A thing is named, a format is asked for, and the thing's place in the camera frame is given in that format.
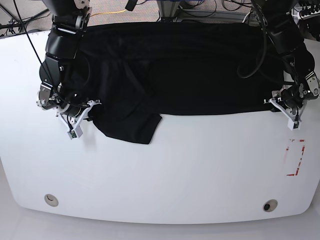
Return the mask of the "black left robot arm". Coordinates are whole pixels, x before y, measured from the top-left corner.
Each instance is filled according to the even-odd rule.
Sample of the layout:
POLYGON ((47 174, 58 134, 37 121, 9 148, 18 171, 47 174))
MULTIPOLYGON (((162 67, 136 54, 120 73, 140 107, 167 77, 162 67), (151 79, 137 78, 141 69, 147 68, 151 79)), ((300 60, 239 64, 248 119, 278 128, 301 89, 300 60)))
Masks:
POLYGON ((264 78, 268 77, 262 71, 262 65, 267 56, 267 40, 270 39, 278 53, 278 59, 283 61, 284 70, 293 79, 288 89, 280 90, 280 107, 275 107, 274 110, 279 112, 286 106, 299 114, 307 101, 319 97, 320 82, 314 72, 314 57, 307 50, 304 38, 290 13, 296 3, 295 0, 251 2, 251 8, 263 32, 263 47, 257 52, 256 66, 250 75, 260 72, 264 78))

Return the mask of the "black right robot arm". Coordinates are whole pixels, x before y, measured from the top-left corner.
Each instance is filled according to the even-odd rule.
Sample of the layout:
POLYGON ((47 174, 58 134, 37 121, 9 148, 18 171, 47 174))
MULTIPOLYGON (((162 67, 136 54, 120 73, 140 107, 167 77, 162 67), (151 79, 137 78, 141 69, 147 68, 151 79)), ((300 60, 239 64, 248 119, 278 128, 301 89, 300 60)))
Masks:
POLYGON ((90 75, 89 65, 77 57, 77 52, 92 8, 88 0, 45 0, 43 3, 52 13, 52 25, 39 69, 41 85, 37 104, 43 110, 57 109, 68 118, 77 117, 90 105, 80 90, 70 86, 70 81, 75 73, 84 81, 90 75))

